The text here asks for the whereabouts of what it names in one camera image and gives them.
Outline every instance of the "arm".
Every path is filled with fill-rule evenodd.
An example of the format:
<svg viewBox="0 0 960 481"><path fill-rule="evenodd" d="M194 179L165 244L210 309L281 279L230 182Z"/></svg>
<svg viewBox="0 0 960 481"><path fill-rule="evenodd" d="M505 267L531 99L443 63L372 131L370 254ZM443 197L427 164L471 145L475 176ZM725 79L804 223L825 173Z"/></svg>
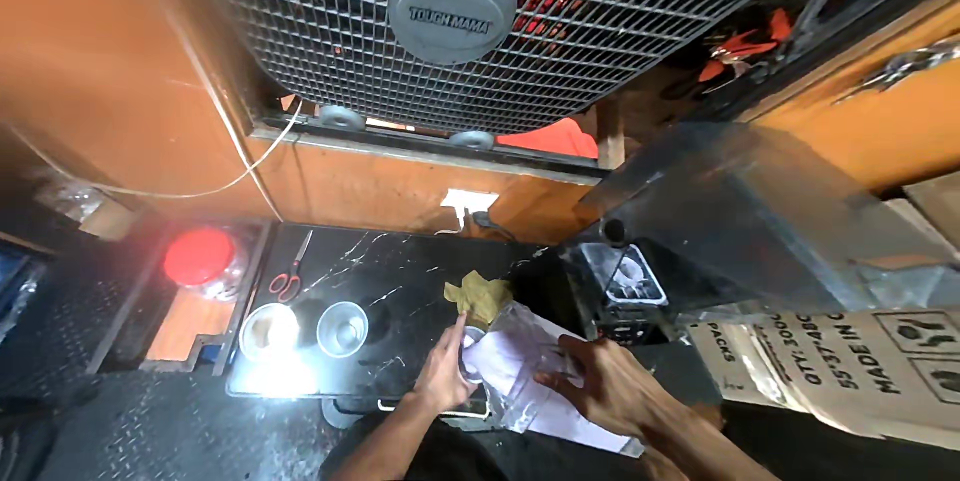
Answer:
<svg viewBox="0 0 960 481"><path fill-rule="evenodd" d="M333 475L332 481L402 479L433 420L476 390L460 375L460 342L467 313L443 331L427 356L414 389Z"/></svg>
<svg viewBox="0 0 960 481"><path fill-rule="evenodd" d="M583 387L557 373L535 379L563 395L584 417L607 430L643 438L691 481L775 480L712 424L664 390L623 346L570 336L559 345L584 369Z"/></svg>

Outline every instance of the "hand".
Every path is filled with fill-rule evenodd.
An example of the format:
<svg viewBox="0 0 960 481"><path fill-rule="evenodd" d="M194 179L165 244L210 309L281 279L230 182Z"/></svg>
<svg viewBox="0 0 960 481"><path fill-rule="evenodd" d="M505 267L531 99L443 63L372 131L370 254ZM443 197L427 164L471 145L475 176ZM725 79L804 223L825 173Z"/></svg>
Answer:
<svg viewBox="0 0 960 481"><path fill-rule="evenodd" d="M608 339L559 337L559 347L583 366L583 387L557 372L538 372L537 383L556 390L584 417L623 436L658 431L686 409L661 387L627 348Z"/></svg>
<svg viewBox="0 0 960 481"><path fill-rule="evenodd" d="M467 383L460 373L460 343L464 339L466 316L466 312L462 313L452 327L443 331L437 345L430 350L411 393L412 400L421 401L436 414L461 405L477 389L476 384Z"/></svg>

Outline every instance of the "yellow cloth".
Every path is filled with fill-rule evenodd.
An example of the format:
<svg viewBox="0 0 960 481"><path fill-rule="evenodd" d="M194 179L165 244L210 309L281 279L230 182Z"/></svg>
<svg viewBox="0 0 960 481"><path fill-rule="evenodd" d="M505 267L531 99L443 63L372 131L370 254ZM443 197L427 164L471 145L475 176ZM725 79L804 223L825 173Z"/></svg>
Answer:
<svg viewBox="0 0 960 481"><path fill-rule="evenodd" d="M490 325L503 308L514 300L510 284L506 280L486 280L473 270L462 280L462 288L447 282L443 285L443 297L457 303L457 312L467 311L469 319Z"/></svg>

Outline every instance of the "scissors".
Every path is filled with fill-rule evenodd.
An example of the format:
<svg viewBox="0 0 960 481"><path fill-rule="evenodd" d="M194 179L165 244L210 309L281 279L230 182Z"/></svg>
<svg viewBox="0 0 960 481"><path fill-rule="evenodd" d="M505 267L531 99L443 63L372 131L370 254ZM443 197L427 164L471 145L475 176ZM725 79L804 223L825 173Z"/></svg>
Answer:
<svg viewBox="0 0 960 481"><path fill-rule="evenodd" d="M276 300L285 303L297 296L302 281L300 279L300 262L306 254L306 247L310 244L310 238L313 237L313 230L306 234L304 244L300 245L299 252L296 253L294 263L290 266L289 272L282 272L270 281L270 293L277 293Z"/></svg>

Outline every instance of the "fan grille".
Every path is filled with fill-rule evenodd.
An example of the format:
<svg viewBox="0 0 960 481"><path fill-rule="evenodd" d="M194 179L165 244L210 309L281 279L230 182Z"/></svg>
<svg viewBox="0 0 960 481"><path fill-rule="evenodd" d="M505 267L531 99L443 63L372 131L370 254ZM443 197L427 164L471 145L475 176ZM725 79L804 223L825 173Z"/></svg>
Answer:
<svg viewBox="0 0 960 481"><path fill-rule="evenodd" d="M398 44L387 0L222 0L289 91L450 132L527 132L581 111L747 0L517 0L481 59L431 65Z"/></svg>

